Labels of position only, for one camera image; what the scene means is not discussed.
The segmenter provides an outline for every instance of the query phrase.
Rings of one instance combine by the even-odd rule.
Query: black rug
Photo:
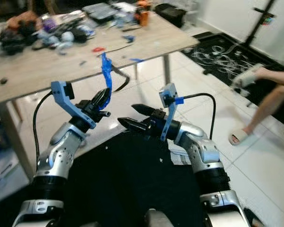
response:
[[[239,45],[237,40],[226,34],[205,34],[205,37],[197,35],[196,38],[199,39],[200,44],[190,52],[182,51],[182,53],[203,67],[204,74],[210,73],[228,86],[231,85],[236,74],[240,74],[256,63],[262,63],[269,70],[284,71],[284,67],[276,61],[253,49]],[[250,92],[247,99],[259,105],[275,87],[275,82],[258,80],[256,84],[246,87],[246,90]],[[284,104],[273,116],[284,124]]]
[[[0,202],[0,227],[10,227],[28,189]],[[65,201],[65,226],[142,227],[149,208],[176,227],[202,226],[198,186],[190,166],[174,166],[167,143],[121,133],[75,159]]]

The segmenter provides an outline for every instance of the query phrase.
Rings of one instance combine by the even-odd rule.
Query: white tile floor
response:
[[[284,125],[268,117],[257,127],[255,133],[241,145],[233,147],[228,142],[231,130],[248,123],[256,106],[246,107],[248,100],[231,91],[212,75],[203,75],[202,68],[181,53],[173,53],[171,76],[179,95],[208,92],[217,102],[213,140],[221,151],[221,160],[231,178],[233,189],[244,206],[252,209],[267,226],[284,227]],[[125,69],[133,75],[133,67]],[[111,117],[103,119],[90,136],[85,148],[78,155],[96,147],[123,130],[117,117],[132,117],[142,120],[144,116],[130,105],[144,103],[161,107],[158,90],[163,86],[162,59],[157,58],[139,64],[139,79],[132,79],[121,92],[114,93],[107,110]],[[113,75],[114,87],[123,79]],[[91,98],[96,91],[105,87],[101,76],[73,83],[76,100]],[[20,134],[32,163],[35,163],[35,147],[32,136],[32,114],[37,101],[46,92],[18,100],[25,122]],[[212,102],[208,98],[195,98],[181,105],[177,118],[202,127],[209,134],[212,116]],[[51,135],[69,116],[50,98],[44,102],[38,114],[38,136],[40,148],[45,149]]]

